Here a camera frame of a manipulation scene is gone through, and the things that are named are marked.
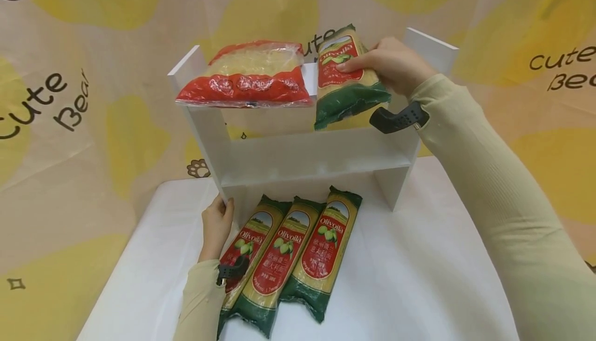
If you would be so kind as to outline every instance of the white tablecloth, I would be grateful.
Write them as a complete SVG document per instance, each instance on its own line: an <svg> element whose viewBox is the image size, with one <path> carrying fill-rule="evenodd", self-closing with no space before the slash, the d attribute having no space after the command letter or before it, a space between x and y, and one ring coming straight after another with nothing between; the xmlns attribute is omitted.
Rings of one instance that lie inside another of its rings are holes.
<svg viewBox="0 0 596 341"><path fill-rule="evenodd" d="M282 303L272 340L518 340L493 264L434 157L417 160L396 213L371 176L340 185L364 202L325 322ZM160 185L79 341L172 339L203 240L200 212L216 193L211 179ZM221 339L264 337L234 319Z"/></svg>

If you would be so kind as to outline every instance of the hand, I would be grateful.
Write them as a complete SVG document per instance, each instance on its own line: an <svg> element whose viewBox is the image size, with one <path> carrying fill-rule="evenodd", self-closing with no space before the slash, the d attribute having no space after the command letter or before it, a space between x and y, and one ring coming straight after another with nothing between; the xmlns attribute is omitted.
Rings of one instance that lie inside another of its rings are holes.
<svg viewBox="0 0 596 341"><path fill-rule="evenodd" d="M381 39L371 51L337 66L344 73L362 68L375 70L385 86L407 98L416 87L437 74L420 55L393 37Z"/></svg>
<svg viewBox="0 0 596 341"><path fill-rule="evenodd" d="M222 197L217 195L201 216L203 216L203 248L199 255L199 262L219 259L225 241L230 235L234 218L234 199L228 200L226 206Z"/></svg>

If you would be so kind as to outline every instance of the fabric backdrop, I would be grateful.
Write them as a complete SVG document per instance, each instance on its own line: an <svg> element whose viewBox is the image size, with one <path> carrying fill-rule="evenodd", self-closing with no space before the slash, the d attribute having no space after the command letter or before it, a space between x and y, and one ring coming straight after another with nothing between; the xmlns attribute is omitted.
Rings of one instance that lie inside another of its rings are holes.
<svg viewBox="0 0 596 341"><path fill-rule="evenodd" d="M348 23L368 45L411 26L459 46L453 78L596 265L596 0L0 0L0 19L7 340L74 340L157 185L209 175L166 78L190 47L289 40L312 61ZM244 140L308 130L305 112L225 117Z"/></svg>

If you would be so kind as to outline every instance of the spaghetti package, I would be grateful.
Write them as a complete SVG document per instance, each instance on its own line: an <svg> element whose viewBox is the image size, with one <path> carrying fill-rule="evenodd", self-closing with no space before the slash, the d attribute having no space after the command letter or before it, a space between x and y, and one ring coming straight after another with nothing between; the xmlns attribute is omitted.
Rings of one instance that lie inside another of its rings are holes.
<svg viewBox="0 0 596 341"><path fill-rule="evenodd" d="M301 302L321 323L344 258L362 197L331 187L327 206L281 291L280 301Z"/></svg>
<svg viewBox="0 0 596 341"><path fill-rule="evenodd" d="M228 279L225 286L225 298L223 306L219 313L219 327L217 328L217 336L224 328L224 323L231 315L231 310L236 300L242 293L244 285L248 278L255 270L256 263L263 256L265 248L267 248L271 239L277 232L279 225L283 221L287 212L290 210L292 203L290 201L280 202L271 200L266 195L261 197L261 200L255 211L252 213L250 219L244 225L242 230L236 235L234 243L226 250L220 263L222 265L233 266L236 258L240 255L247 255L250 264L246 274L242 278Z"/></svg>
<svg viewBox="0 0 596 341"><path fill-rule="evenodd" d="M211 107L304 107L311 100L302 78L299 43L259 40L224 47L176 102Z"/></svg>
<svg viewBox="0 0 596 341"><path fill-rule="evenodd" d="M264 251L232 310L267 337L277 313L279 294L294 270L325 204L294 197L290 212Z"/></svg>
<svg viewBox="0 0 596 341"><path fill-rule="evenodd" d="M335 32L319 47L315 130L391 101L391 94L372 69L352 73L337 70L337 64L364 52L366 48L360 43L352 24Z"/></svg>

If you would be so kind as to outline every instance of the red plastic bag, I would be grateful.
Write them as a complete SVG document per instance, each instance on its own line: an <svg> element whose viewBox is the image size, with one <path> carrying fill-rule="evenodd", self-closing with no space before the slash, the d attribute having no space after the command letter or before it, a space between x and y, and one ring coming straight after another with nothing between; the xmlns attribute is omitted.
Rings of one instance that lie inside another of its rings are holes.
<svg viewBox="0 0 596 341"><path fill-rule="evenodd" d="M209 107L307 107L299 43L259 40L224 47L202 77L189 82L176 102Z"/></svg>

